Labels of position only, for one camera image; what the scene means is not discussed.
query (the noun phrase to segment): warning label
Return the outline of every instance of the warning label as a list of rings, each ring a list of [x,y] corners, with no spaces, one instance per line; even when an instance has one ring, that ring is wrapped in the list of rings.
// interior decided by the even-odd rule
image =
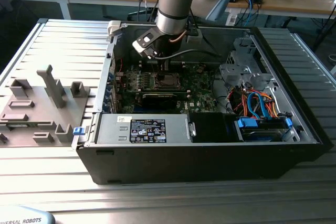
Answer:
[[[131,143],[166,143],[164,119],[131,120]]]

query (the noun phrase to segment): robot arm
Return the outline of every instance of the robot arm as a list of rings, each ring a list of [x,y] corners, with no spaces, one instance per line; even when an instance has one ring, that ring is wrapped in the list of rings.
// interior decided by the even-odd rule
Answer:
[[[140,36],[133,46],[139,54],[150,59],[158,55],[168,56],[180,47],[180,43],[171,45],[169,40],[185,31],[192,6],[197,16],[215,21],[227,3],[228,0],[159,0],[156,27]]]

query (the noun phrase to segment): circuit board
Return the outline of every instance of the circuit board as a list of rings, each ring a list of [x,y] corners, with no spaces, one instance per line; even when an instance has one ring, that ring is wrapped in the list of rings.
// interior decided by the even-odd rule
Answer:
[[[123,73],[120,89],[120,113],[188,114],[189,112],[217,112],[211,92],[211,78],[204,66],[186,65],[179,73],[166,73],[160,81],[157,72],[143,72],[131,67]],[[139,97],[143,94],[161,94],[178,97],[176,106],[169,109],[143,108]]]

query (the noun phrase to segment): motherboard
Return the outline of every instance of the motherboard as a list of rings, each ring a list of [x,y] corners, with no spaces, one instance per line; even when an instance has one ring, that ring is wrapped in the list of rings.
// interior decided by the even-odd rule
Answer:
[[[217,102],[211,91],[213,71],[203,64],[182,64],[173,70],[163,72],[157,71],[156,65],[147,66],[146,69],[139,65],[118,72],[118,112],[217,112]]]

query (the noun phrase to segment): blue cable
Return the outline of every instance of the blue cable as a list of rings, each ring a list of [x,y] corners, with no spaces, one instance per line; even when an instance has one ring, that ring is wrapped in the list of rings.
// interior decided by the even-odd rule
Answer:
[[[248,0],[249,3],[250,3],[250,13],[248,14],[248,17],[247,17],[247,20],[246,20],[246,23],[244,26],[247,25],[247,23],[250,21],[250,18],[251,18],[251,13],[252,13],[252,0]]]
[[[271,117],[269,116],[266,108],[265,108],[265,104],[264,104],[264,100],[262,98],[262,96],[256,92],[253,92],[251,93],[248,98],[247,98],[247,107],[248,107],[248,110],[257,118],[257,119],[260,119],[260,116],[253,111],[253,109],[251,108],[251,99],[252,99],[252,96],[256,94],[258,97],[259,97],[259,100],[260,100],[260,107],[261,107],[261,111],[263,112],[263,115],[264,117],[268,118],[268,119],[271,119]]]

